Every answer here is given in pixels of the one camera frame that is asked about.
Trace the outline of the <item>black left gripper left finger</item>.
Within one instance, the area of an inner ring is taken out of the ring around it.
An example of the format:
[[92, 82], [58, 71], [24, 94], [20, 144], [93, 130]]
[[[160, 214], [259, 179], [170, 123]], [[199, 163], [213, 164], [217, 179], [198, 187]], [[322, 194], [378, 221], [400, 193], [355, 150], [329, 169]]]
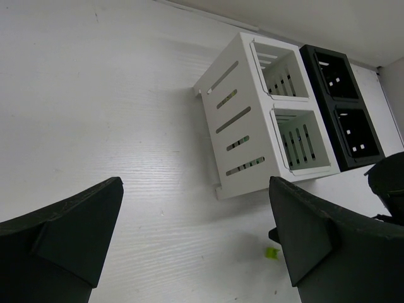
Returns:
[[88, 302], [123, 194], [121, 178], [111, 177], [1, 222], [1, 302]]

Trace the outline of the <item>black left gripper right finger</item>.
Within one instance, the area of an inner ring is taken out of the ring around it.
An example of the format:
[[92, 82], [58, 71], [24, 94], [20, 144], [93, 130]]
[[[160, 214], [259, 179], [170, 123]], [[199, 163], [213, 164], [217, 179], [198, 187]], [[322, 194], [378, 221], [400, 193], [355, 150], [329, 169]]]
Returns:
[[281, 177], [269, 198], [301, 302], [403, 302], [403, 227], [321, 199]]

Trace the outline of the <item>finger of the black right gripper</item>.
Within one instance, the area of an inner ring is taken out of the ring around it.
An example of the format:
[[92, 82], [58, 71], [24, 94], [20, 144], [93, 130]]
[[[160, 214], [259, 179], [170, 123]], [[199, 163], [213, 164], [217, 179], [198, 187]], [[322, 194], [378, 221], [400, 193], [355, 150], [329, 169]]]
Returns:
[[269, 237], [269, 239], [271, 239], [272, 241], [274, 241], [274, 242], [276, 242], [276, 243], [278, 243], [278, 244], [281, 244], [280, 238], [279, 238], [279, 235], [278, 235], [278, 229], [277, 229], [276, 227], [273, 228], [273, 229], [271, 229], [271, 230], [268, 232], [268, 237]]

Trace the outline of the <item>green lego plate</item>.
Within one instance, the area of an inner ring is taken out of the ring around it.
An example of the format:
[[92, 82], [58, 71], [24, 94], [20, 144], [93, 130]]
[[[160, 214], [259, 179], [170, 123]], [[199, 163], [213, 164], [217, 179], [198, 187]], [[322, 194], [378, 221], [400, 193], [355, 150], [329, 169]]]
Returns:
[[244, 168], [244, 169], [247, 169], [247, 168], [249, 168], [249, 167], [258, 165], [258, 164], [260, 164], [260, 163], [262, 163], [262, 162], [264, 162], [264, 157], [259, 157], [259, 158], [257, 158], [257, 159], [254, 159], [254, 160], [251, 160], [251, 161], [245, 163], [245, 164], [243, 165], [243, 168]]

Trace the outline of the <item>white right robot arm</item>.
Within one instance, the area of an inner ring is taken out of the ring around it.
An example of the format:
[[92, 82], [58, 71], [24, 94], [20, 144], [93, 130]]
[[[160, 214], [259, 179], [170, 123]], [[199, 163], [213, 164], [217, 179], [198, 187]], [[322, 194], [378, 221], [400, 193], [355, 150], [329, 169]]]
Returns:
[[282, 247], [302, 302], [403, 301], [403, 154], [367, 171], [387, 215], [363, 216], [321, 199], [281, 177], [269, 198]]

